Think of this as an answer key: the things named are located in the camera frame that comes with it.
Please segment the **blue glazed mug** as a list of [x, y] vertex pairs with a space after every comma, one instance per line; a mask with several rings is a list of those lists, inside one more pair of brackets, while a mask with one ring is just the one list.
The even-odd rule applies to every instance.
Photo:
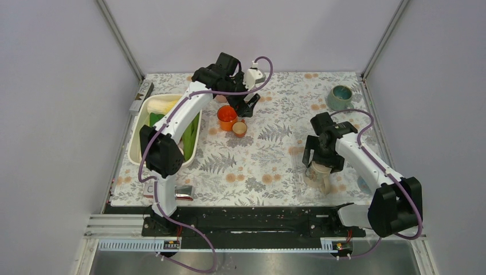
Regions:
[[359, 176], [357, 179], [357, 185], [362, 193], [365, 193], [367, 195], [371, 195], [373, 193], [366, 181], [361, 176]]

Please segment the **light pink mug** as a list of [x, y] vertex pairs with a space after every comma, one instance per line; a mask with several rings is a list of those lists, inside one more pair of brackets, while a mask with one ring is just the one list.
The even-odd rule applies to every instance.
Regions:
[[223, 104], [226, 104], [228, 102], [227, 98], [223, 95], [216, 95], [215, 100], [216, 102], [223, 103]]

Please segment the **orange mug black rim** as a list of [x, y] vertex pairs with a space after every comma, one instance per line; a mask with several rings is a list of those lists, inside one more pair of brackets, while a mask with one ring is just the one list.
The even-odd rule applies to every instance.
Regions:
[[233, 125], [238, 122], [236, 111], [229, 105], [224, 105], [218, 110], [217, 118], [223, 131], [232, 131]]

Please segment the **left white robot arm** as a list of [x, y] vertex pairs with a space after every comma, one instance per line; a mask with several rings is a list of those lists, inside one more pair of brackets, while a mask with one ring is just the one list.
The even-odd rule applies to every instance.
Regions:
[[271, 79], [258, 67], [257, 57], [246, 71], [241, 62], [226, 53], [220, 53], [215, 63], [197, 69], [191, 82], [168, 114], [153, 127], [142, 126], [139, 131], [142, 161], [140, 168], [151, 171], [154, 181], [151, 219], [163, 235], [176, 232], [178, 221], [172, 215], [177, 209], [175, 174], [181, 169], [183, 153], [178, 143], [193, 119], [217, 95], [226, 97], [238, 117], [252, 117], [260, 99], [258, 90]]

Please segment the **cream floral mug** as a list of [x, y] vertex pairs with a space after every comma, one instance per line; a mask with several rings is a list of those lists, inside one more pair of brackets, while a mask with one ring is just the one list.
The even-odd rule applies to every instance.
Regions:
[[323, 195], [327, 196], [331, 192], [331, 168], [316, 162], [311, 164], [304, 171], [304, 182], [307, 186], [318, 189]]

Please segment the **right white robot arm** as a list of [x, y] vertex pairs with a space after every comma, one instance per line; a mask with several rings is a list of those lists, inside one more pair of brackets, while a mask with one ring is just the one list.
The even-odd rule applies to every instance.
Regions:
[[334, 235], [343, 236], [351, 227], [371, 229], [378, 236], [414, 240], [423, 231], [422, 186], [415, 177], [396, 172], [362, 141], [363, 131], [350, 122], [336, 123], [323, 112], [310, 123], [315, 132], [307, 136], [302, 162], [309, 179], [330, 185], [330, 175], [349, 163], [373, 192], [370, 205], [354, 203], [334, 208], [328, 221]]

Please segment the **green glazed mug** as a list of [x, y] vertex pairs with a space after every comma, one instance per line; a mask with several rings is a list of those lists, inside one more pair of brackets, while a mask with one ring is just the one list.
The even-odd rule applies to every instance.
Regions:
[[334, 111], [353, 109], [352, 90], [345, 85], [333, 87], [327, 96], [327, 105]]

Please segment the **small red-orange mug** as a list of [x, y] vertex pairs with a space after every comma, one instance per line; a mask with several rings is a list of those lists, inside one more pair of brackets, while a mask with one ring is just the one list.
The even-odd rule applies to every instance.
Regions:
[[244, 119], [235, 122], [232, 126], [232, 132], [237, 138], [243, 138], [246, 135], [247, 130], [248, 126], [246, 125]]

